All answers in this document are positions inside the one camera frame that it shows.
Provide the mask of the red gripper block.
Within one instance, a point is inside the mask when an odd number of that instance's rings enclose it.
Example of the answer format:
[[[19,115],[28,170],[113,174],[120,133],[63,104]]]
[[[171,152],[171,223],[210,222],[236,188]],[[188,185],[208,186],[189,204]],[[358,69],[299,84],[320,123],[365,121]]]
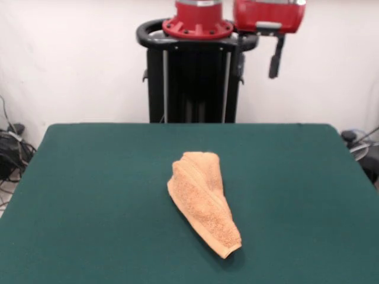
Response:
[[[233,18],[239,31],[296,33],[306,10],[305,1],[234,1]],[[244,35],[237,33],[236,76],[245,84],[243,78],[245,56],[243,55]],[[275,53],[269,65],[270,79],[278,77],[285,35],[277,35]]]

